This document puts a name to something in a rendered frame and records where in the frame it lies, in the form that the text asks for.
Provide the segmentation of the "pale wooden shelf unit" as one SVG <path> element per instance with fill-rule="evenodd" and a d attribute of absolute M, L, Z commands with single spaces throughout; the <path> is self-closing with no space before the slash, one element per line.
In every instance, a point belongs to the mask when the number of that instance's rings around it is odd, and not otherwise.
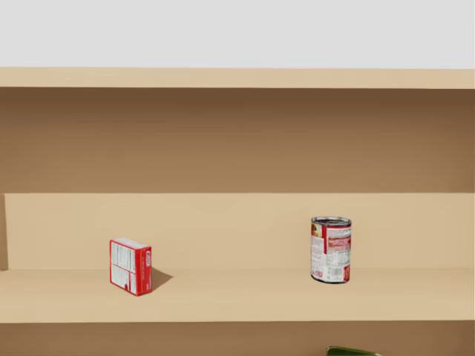
<path fill-rule="evenodd" d="M 473 70 L 0 67 L 0 356 L 475 356 L 474 250 Z"/>

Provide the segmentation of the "red and white can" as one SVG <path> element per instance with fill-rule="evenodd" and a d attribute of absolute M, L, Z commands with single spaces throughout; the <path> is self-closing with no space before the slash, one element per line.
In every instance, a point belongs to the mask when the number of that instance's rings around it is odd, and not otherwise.
<path fill-rule="evenodd" d="M 350 281 L 352 221 L 344 217 L 311 219 L 310 275 L 322 283 Z"/>

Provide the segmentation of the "green and blue rectangular can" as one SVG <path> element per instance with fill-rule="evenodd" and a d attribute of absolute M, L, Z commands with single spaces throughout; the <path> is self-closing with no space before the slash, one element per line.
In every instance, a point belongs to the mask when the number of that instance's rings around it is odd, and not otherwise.
<path fill-rule="evenodd" d="M 343 346 L 329 346 L 325 356 L 383 356 L 377 352 L 352 349 Z"/>

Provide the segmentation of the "red and white carton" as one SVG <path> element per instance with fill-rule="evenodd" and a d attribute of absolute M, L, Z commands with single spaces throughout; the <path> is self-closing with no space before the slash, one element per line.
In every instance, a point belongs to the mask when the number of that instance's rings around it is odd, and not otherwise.
<path fill-rule="evenodd" d="M 152 292 L 151 246 L 126 238 L 109 242 L 110 282 L 140 296 Z"/>

